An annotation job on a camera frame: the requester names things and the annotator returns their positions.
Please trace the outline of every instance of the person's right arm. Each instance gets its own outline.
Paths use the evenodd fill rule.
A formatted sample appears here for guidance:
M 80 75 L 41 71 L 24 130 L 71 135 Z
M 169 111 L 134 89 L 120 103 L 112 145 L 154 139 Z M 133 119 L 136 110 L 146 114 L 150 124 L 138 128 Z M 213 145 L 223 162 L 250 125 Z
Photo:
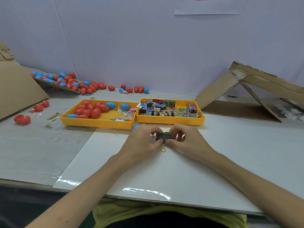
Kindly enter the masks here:
M 216 152 L 192 126 L 175 124 L 165 143 L 203 162 L 239 188 L 265 214 L 283 227 L 304 227 L 304 200 L 283 188 L 238 166 Z

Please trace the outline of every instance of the person's left hand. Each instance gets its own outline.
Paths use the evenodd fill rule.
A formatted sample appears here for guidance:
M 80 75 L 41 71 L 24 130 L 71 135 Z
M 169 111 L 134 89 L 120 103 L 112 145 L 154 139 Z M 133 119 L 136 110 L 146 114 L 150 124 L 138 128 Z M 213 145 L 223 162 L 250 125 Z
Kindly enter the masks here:
M 128 136 L 118 156 L 123 160 L 130 162 L 131 165 L 143 161 L 151 156 L 163 144 L 163 140 L 159 139 L 154 143 L 150 143 L 150 134 L 162 133 L 158 126 L 142 124 Z

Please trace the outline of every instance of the forearm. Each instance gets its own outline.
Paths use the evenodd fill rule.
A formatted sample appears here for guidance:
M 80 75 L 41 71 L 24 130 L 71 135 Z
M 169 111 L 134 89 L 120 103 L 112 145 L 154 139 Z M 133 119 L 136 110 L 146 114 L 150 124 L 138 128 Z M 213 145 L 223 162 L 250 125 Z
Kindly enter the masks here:
M 214 153 L 203 161 L 241 190 L 283 227 L 304 227 L 304 200 Z
M 115 181 L 129 168 L 112 156 L 103 167 L 46 210 L 26 228 L 76 228 Z

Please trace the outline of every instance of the bundle of stickers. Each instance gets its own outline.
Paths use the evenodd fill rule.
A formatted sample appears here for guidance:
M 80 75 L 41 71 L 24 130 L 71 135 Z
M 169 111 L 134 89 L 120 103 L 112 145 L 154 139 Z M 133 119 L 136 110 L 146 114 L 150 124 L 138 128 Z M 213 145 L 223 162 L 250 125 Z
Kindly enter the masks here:
M 136 107 L 130 108 L 128 111 L 123 111 L 118 108 L 114 108 L 114 110 L 117 110 L 119 114 L 121 114 L 121 118 L 115 118 L 115 119 L 110 119 L 111 121 L 124 121 L 124 122 L 131 122 L 136 114 Z
M 153 99 L 138 104 L 139 115 L 197 118 L 202 112 L 195 104 L 176 107 L 175 101 Z

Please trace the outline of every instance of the paper on wall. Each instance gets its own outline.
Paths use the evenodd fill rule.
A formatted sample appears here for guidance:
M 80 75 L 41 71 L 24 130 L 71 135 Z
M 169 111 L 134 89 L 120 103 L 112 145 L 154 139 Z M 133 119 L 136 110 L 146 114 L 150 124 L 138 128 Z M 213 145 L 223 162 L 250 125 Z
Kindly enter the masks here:
M 179 0 L 174 15 L 242 14 L 248 0 Z

